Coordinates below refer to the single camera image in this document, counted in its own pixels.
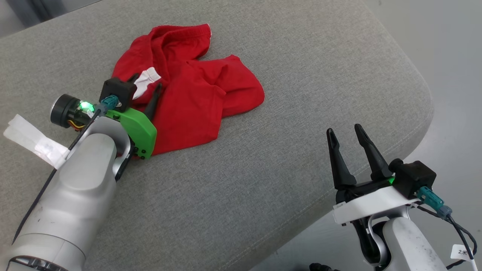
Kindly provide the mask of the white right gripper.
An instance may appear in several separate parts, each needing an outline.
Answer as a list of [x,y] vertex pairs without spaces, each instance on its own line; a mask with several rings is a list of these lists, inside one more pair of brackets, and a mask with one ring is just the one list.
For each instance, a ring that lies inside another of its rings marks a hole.
[[[354,125],[354,129],[360,146],[365,150],[371,169],[371,180],[384,181],[390,179],[393,173],[389,170],[389,165],[363,127],[357,123]],[[354,187],[357,184],[356,178],[351,175],[346,166],[339,151],[339,141],[333,129],[327,129],[326,135],[334,188],[343,190]],[[389,219],[409,218],[408,207],[416,201],[417,198],[407,199],[389,185],[349,202],[336,204],[333,207],[333,216],[337,224],[351,223],[354,226],[360,248],[369,264],[387,264],[389,262],[389,249],[384,240],[374,232],[372,222],[382,217]]]

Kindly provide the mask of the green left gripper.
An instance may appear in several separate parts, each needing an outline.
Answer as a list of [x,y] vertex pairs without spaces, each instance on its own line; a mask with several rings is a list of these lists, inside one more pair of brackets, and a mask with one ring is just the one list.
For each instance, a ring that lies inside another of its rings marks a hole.
[[[135,73],[129,79],[129,84],[135,84],[140,74]],[[154,127],[154,119],[159,98],[162,96],[162,84],[158,84],[152,92],[152,97],[147,103],[143,113],[133,108],[128,108],[124,112],[109,110],[107,117],[118,121],[137,148],[135,153],[142,160],[149,160],[154,151],[157,129]]]

